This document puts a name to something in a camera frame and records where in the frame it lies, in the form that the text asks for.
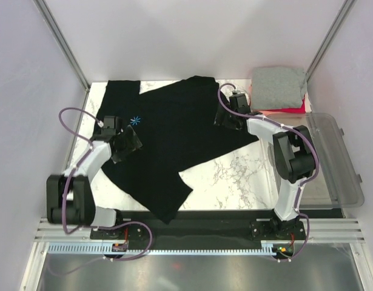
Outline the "black t-shirt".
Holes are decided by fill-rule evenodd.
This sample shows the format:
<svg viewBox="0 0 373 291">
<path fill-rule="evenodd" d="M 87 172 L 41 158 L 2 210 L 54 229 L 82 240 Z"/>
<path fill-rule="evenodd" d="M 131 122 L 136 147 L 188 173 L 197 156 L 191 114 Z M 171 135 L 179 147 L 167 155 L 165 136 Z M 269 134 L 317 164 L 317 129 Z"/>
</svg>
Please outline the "black t-shirt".
<svg viewBox="0 0 373 291">
<path fill-rule="evenodd" d="M 223 95 L 212 77 L 193 76 L 140 91 L 139 81 L 109 81 L 98 119 L 119 116 L 131 124 L 142 148 L 122 162 L 102 166 L 106 177 L 164 223 L 191 193 L 180 172 L 257 141 L 214 123 Z"/>
</svg>

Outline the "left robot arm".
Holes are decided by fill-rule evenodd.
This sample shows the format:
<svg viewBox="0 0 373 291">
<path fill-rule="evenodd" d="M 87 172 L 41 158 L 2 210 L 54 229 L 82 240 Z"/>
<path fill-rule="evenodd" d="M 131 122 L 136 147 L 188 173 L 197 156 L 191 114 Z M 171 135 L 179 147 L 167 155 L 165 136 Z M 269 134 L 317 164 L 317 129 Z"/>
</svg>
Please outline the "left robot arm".
<svg viewBox="0 0 373 291">
<path fill-rule="evenodd" d="M 105 163 L 125 160 L 142 143 L 133 127 L 120 117 L 106 116 L 99 126 L 99 132 L 89 139 L 79 159 L 61 174 L 47 178 L 47 220 L 62 225 L 67 235 L 89 227 L 104 229 L 111 238 L 120 238 L 125 223 L 117 218 L 115 209 L 95 204 L 91 182 Z"/>
</svg>

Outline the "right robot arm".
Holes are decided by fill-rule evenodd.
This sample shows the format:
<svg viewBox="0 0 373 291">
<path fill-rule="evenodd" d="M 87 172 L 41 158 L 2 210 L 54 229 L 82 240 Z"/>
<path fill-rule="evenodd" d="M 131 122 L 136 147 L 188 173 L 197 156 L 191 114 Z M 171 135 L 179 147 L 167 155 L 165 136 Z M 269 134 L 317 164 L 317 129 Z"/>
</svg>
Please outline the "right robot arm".
<svg viewBox="0 0 373 291">
<path fill-rule="evenodd" d="M 274 237 L 285 238 L 298 224 L 305 185 L 320 168 L 311 133 L 305 125 L 293 127 L 252 112 L 243 93 L 227 98 L 219 91 L 217 96 L 216 125 L 254 135 L 272 146 L 280 187 L 269 228 Z"/>
</svg>

